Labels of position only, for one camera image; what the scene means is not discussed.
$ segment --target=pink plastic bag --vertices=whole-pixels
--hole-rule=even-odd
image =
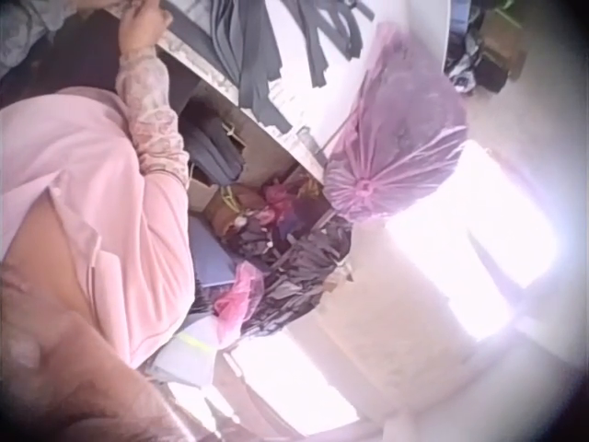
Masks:
[[[229,291],[214,302],[217,314],[217,333],[221,347],[225,348],[239,338],[241,324],[251,316],[258,299],[251,295],[260,291],[263,284],[261,272],[247,261],[237,266],[236,281]]]
[[[461,98],[422,44],[390,23],[376,41],[325,174],[326,197],[350,221],[393,215],[434,192],[467,139]]]

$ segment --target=sunlight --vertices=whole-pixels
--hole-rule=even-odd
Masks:
[[[241,343],[232,356],[251,388],[302,435],[358,420],[355,409],[284,332]]]
[[[454,175],[434,194],[393,216],[396,244],[449,299],[477,340],[509,323],[513,312],[468,240],[480,242],[502,270],[527,287],[553,263],[557,240],[549,222],[474,142]]]

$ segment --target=floral sleeve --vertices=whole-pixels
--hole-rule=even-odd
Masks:
[[[188,188],[188,153],[169,107],[166,66],[148,48],[121,58],[117,92],[127,105],[129,132],[144,175],[167,173]]]

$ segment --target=hand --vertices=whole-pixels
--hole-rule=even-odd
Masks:
[[[159,0],[144,0],[127,9],[119,27],[122,55],[155,46],[172,22],[172,15],[159,7]]]

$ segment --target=cardboard box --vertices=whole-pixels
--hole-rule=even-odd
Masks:
[[[485,14],[480,28],[483,48],[492,53],[510,73],[519,76],[525,60],[524,29],[504,12],[495,9]]]

